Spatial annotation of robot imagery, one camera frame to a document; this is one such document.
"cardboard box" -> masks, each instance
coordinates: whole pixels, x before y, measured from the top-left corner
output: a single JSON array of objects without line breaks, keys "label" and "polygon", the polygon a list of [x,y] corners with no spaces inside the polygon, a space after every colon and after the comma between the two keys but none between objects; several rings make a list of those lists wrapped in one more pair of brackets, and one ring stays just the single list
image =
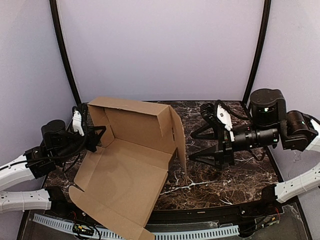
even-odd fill
[{"label": "cardboard box", "polygon": [[123,238],[154,240],[144,227],[176,155],[186,171],[181,119],[169,105],[110,97],[98,97],[88,108],[93,124],[106,132],[103,147],[84,158],[70,198]]}]

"robotic arm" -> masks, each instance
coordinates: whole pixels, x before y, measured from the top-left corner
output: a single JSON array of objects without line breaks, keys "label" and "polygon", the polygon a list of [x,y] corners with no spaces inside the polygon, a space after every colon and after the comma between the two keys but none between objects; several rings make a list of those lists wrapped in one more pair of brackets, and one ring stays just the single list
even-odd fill
[{"label": "robotic arm", "polygon": [[[195,152],[190,160],[222,169],[234,165],[234,152],[278,145],[284,150],[320,152],[320,121],[315,117],[293,110],[287,113],[286,101],[280,90],[259,89],[250,96],[252,119],[231,111],[222,101],[200,107],[206,124],[191,133],[194,139],[217,140],[218,144]],[[252,122],[232,126],[231,115]],[[286,182],[267,186],[262,200],[284,203],[292,197],[320,185],[320,163],[311,170]]]},{"label": "robotic arm", "polygon": [[97,150],[105,126],[87,126],[87,105],[72,109],[72,129],[66,128],[62,120],[53,120],[41,128],[43,141],[40,146],[27,150],[17,159],[0,167],[0,213],[17,210],[49,210],[64,195],[58,187],[47,187],[38,191],[9,192],[5,189],[27,180],[41,178],[54,171],[57,166],[84,149]]}]

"brown marble tabletop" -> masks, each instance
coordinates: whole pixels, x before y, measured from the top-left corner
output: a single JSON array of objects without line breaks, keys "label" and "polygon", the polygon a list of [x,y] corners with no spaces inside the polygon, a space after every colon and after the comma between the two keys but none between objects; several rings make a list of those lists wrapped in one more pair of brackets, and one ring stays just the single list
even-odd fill
[{"label": "brown marble tabletop", "polygon": [[[217,144],[214,140],[195,140],[190,133],[205,122],[200,115],[200,105],[207,101],[168,101],[160,102],[171,105],[180,115],[186,138],[186,154],[197,152]],[[225,102],[234,112],[245,116],[245,112],[237,101]],[[233,126],[249,124],[233,116]],[[263,148],[254,150],[260,158]],[[45,182],[46,186],[60,186],[70,201],[68,188],[74,184],[74,178],[81,165],[86,151],[81,153],[79,161],[67,173],[61,169],[51,172]],[[235,165],[223,170],[212,166],[187,161],[187,174],[176,159],[169,170],[167,181],[155,204],[155,210],[184,210],[220,207],[247,203],[260,199],[261,190],[278,182],[273,166],[266,155],[258,161],[247,151],[235,152]],[[70,159],[66,167],[73,162]]]}]

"black pole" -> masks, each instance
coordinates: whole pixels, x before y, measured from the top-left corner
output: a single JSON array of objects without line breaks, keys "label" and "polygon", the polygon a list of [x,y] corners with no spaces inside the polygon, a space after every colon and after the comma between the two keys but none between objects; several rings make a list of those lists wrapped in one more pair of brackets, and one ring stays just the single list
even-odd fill
[{"label": "black pole", "polygon": [[250,94],[252,91],[252,87],[255,82],[262,49],[264,47],[267,26],[268,26],[268,20],[269,20],[270,7],[271,7],[271,0],[264,0],[264,7],[263,7],[258,43],[256,45],[256,50],[255,50],[255,54],[254,54],[254,58],[253,58],[250,76],[249,76],[248,83],[246,85],[245,92],[244,92],[243,99],[242,99],[242,102],[245,105],[247,105],[247,103],[248,103],[248,100],[249,100],[249,97],[250,97]]},{"label": "black pole", "polygon": [[60,49],[60,54],[61,54],[64,69],[65,69],[66,77],[68,78],[68,82],[69,82],[75,103],[78,105],[78,104],[81,104],[82,102],[81,102],[81,99],[79,96],[79,92],[78,92],[78,89],[76,86],[74,76],[71,71],[71,66],[70,66],[70,62],[69,62],[69,58],[68,58],[68,54],[67,54],[67,50],[66,50],[65,41],[64,41],[64,37],[62,35],[62,29],[61,29],[61,25],[60,25],[57,1],[56,0],[49,0],[49,1],[50,1],[50,8],[51,8],[51,14],[52,14],[52,20],[53,20],[56,40],[58,42],[58,46]]}]

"white vent strip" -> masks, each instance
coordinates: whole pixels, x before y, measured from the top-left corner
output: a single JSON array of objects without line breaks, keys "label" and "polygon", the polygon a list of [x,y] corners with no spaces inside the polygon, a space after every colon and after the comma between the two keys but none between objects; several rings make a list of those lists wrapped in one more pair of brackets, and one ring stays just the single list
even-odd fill
[{"label": "white vent strip", "polygon": [[[69,220],[59,220],[51,217],[34,214],[33,221],[49,228],[64,232],[67,234],[74,234],[72,232],[73,222]],[[103,240],[119,240],[123,239],[114,232],[106,229],[97,227]],[[153,232],[155,240],[211,240],[218,238],[225,238],[239,235],[239,227],[229,226],[208,230],[198,231],[183,231],[183,232]],[[98,239],[99,235],[97,231],[94,231],[93,239]]]}]

